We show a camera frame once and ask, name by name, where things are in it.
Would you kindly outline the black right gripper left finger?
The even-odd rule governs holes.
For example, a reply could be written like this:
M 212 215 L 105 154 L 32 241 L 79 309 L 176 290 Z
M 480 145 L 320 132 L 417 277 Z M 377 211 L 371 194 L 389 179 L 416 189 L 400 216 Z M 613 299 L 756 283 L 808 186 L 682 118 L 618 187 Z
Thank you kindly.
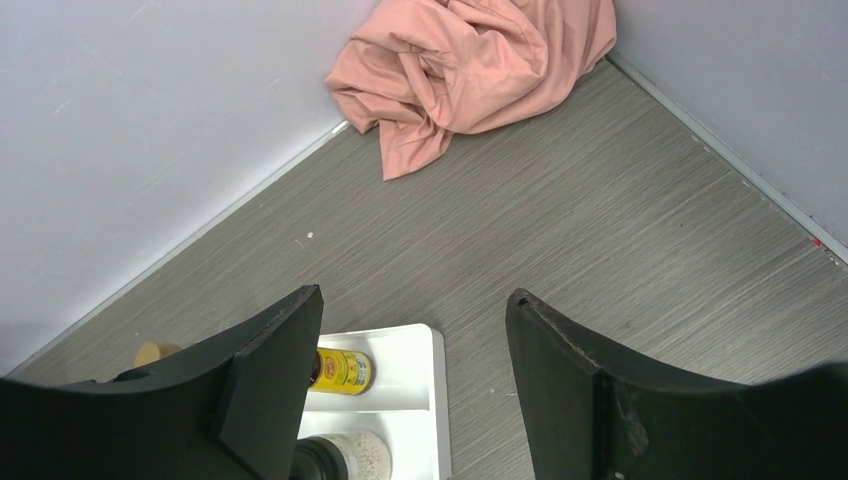
M 1 383 L 5 479 L 285 479 L 323 298 L 253 317 L 107 382 Z

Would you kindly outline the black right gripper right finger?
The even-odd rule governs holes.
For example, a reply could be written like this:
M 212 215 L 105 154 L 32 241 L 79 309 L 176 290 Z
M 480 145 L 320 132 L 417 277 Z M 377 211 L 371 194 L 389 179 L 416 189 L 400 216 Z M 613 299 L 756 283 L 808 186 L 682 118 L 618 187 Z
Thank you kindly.
M 847 366 L 744 385 L 590 330 L 524 289 L 512 370 L 538 479 L 843 479 Z

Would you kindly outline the yellow-label sauce bottle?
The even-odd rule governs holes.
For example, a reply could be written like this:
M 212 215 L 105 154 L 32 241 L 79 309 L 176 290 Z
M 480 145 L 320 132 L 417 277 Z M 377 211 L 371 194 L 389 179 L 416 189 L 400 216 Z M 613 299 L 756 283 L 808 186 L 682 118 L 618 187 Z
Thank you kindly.
M 376 368 L 364 352 L 317 348 L 309 378 L 309 390 L 357 396 L 373 383 Z

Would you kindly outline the black-lid knob grinder jar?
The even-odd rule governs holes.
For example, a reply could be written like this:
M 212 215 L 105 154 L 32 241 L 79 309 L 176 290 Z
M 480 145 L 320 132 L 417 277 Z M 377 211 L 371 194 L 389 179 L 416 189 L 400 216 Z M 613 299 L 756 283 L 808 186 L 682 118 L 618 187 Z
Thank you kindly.
M 367 430 L 313 435 L 296 442 L 289 478 L 297 480 L 389 480 L 387 443 Z

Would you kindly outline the gold-cap yellow sauce bottle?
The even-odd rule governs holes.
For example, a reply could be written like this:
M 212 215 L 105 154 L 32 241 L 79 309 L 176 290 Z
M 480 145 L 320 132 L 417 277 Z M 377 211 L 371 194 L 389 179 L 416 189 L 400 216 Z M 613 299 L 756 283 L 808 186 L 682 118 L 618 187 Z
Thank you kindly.
M 181 347 L 179 345 L 172 343 L 146 342 L 137 350 L 133 366 L 135 368 L 140 368 L 173 355 L 180 350 Z

